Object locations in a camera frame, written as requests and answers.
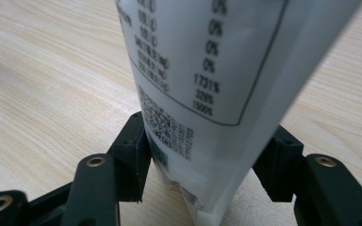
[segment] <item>white plastic bag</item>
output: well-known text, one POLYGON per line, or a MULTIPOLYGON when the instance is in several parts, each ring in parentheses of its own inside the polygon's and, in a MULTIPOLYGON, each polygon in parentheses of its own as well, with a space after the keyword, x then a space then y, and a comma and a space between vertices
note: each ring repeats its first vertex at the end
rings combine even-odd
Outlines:
POLYGON ((358 0, 118 0, 156 165, 196 225, 241 180, 358 0))

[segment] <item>qr code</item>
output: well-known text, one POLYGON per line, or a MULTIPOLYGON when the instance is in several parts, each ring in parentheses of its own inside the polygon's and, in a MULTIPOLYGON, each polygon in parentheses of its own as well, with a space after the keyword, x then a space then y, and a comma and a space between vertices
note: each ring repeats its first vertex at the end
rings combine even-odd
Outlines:
POLYGON ((155 136, 167 147, 190 160, 193 130, 178 123, 157 105, 140 87, 140 103, 144 119, 155 136))

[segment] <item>wood grain surface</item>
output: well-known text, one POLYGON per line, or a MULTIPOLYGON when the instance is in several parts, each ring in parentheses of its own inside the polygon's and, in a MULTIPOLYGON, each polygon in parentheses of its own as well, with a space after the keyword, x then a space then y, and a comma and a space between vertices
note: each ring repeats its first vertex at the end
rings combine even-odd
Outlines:
MULTIPOLYGON (((140 110, 113 0, 0 1, 0 191, 33 200, 73 180, 140 110)), ((332 155, 362 185, 362 9, 282 124, 305 153, 332 155)), ((123 225, 191 225, 177 188, 151 167, 143 202, 121 203, 123 225)), ((223 225, 294 225, 249 173, 223 225)))

